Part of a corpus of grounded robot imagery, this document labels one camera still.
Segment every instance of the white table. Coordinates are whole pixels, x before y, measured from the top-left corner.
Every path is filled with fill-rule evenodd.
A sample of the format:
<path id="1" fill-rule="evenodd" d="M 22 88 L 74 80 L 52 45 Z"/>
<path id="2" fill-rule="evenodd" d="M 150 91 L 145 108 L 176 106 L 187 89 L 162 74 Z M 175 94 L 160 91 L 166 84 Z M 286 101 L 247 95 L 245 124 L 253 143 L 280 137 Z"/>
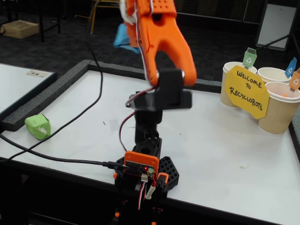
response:
<path id="1" fill-rule="evenodd" d="M 43 110 L 52 131 L 90 105 L 99 84 L 100 74 L 88 71 Z M 99 103 L 35 151 L 60 158 L 116 161 L 124 156 L 119 125 L 132 112 L 125 101 L 147 87 L 146 81 L 104 74 Z M 128 149 L 135 144 L 134 126 L 131 118 L 122 130 Z M 289 131 L 269 135 L 248 114 L 221 105 L 219 94 L 193 91 L 193 108 L 165 111 L 158 132 L 163 139 L 161 157 L 170 156 L 180 174 L 169 198 L 273 223 L 300 223 L 300 164 Z M 25 147 L 37 142 L 26 127 L 3 135 Z M 1 157 L 17 152 L 0 139 Z M 16 160 L 114 184 L 114 171 L 102 166 L 53 162 L 29 153 Z"/>
<path id="2" fill-rule="evenodd" d="M 40 72 L 45 76 L 28 75 L 30 71 Z M 53 72 L 0 64 L 0 117 L 8 108 L 17 104 L 20 99 L 28 95 L 53 74 Z"/>

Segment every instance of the blue flag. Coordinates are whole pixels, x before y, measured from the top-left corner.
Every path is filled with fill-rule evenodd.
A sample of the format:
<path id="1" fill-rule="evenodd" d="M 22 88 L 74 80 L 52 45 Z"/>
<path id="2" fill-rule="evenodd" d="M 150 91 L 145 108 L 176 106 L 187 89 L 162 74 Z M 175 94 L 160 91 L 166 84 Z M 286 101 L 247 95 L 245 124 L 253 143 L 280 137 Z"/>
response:
<path id="1" fill-rule="evenodd" d="M 290 78 L 293 75 L 293 72 L 295 71 L 297 64 L 297 59 L 294 57 L 293 60 L 290 62 L 289 67 L 285 71 L 285 75 Z"/>
<path id="2" fill-rule="evenodd" d="M 113 46 L 116 48 L 125 48 L 127 50 L 131 50 L 136 54 L 140 53 L 139 48 L 134 48 L 130 46 L 129 36 L 127 35 L 127 26 L 124 23 L 122 23 L 118 27 L 117 36 L 113 43 Z"/>

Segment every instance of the white paper cup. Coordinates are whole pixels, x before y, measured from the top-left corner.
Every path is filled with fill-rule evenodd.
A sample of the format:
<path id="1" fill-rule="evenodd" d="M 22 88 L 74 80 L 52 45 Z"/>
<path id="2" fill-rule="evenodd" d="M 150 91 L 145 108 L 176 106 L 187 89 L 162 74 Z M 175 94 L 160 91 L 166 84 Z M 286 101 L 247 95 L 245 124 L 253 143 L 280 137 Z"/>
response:
<path id="1" fill-rule="evenodd" d="M 224 105 L 230 106 L 230 107 L 233 107 L 233 108 L 237 108 L 237 106 L 234 105 L 231 102 L 230 98 L 227 96 L 227 93 L 225 91 L 225 82 L 226 82 L 226 75 L 227 75 L 228 71 L 231 70 L 235 66 L 244 67 L 242 62 L 228 62 L 224 65 L 224 67 L 223 67 L 223 77 L 222 77 L 222 89 L 221 89 L 221 102 Z M 250 67 L 249 70 L 254 74 L 257 73 L 257 69 L 255 67 Z"/>
<path id="2" fill-rule="evenodd" d="M 260 68 L 257 74 L 262 78 L 262 81 L 264 81 L 265 83 L 274 82 L 274 81 L 290 83 L 292 78 L 292 77 L 287 78 L 284 70 L 272 68 L 272 67 Z"/>
<path id="3" fill-rule="evenodd" d="M 282 82 L 268 82 L 266 87 L 270 101 L 267 114 L 259 119 L 258 126 L 268 133 L 280 135 L 288 129 L 297 112 L 300 105 L 300 91 L 292 92 L 289 84 Z"/>

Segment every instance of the blue cloth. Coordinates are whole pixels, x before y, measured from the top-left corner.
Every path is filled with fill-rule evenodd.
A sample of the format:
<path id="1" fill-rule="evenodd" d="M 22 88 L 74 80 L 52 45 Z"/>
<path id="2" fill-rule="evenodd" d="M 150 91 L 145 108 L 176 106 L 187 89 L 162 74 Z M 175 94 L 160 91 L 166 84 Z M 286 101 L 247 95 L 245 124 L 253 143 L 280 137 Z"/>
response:
<path id="1" fill-rule="evenodd" d="M 125 48 L 127 50 L 131 50 L 136 54 L 140 53 L 139 48 L 134 48 L 130 46 L 129 37 L 127 35 L 127 26 L 124 23 L 122 23 L 118 27 L 117 36 L 113 43 L 113 46 L 116 48 Z"/>

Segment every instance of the dark carpet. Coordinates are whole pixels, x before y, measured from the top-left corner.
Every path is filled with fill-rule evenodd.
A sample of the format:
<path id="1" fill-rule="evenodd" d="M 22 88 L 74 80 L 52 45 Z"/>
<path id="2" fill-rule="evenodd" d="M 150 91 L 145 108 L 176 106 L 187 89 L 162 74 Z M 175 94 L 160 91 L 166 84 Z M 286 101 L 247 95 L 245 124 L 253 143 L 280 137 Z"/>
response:
<path id="1" fill-rule="evenodd" d="M 98 61 L 143 68 L 139 54 L 113 47 L 116 31 L 122 19 L 116 13 L 116 9 L 110 10 L 101 9 L 98 12 L 94 34 L 88 35 Z M 19 18 L 38 23 L 38 16 L 35 14 L 20 13 Z M 6 19 L 5 15 L 0 16 L 0 23 Z M 252 30 L 248 32 L 250 34 L 244 34 L 244 31 L 234 29 L 235 24 L 229 25 L 228 28 L 219 25 L 219 28 L 221 27 L 219 30 L 215 26 L 210 29 L 207 21 L 201 21 L 202 19 L 196 24 L 191 22 L 190 26 L 188 26 L 189 22 L 185 22 L 185 25 L 179 25 L 179 27 L 190 45 L 198 78 L 221 81 L 223 65 L 234 61 L 248 47 L 255 47 L 256 31 Z M 52 26 L 54 22 L 55 17 L 45 15 L 44 28 Z M 92 59 L 85 44 L 88 34 L 86 23 L 87 20 L 83 18 L 70 17 L 62 20 L 61 34 L 58 34 L 56 28 L 46 32 L 44 43 L 41 42 L 39 34 L 25 39 L 0 36 L 0 63 L 53 71 L 62 76 L 80 61 Z M 214 24 L 221 24 L 221 22 L 216 20 Z M 292 50 L 285 57 L 284 52 L 262 49 L 258 52 L 255 67 L 285 69 L 293 58 L 293 54 Z M 167 55 L 162 52 L 157 54 L 156 61 L 158 68 L 174 66 Z"/>

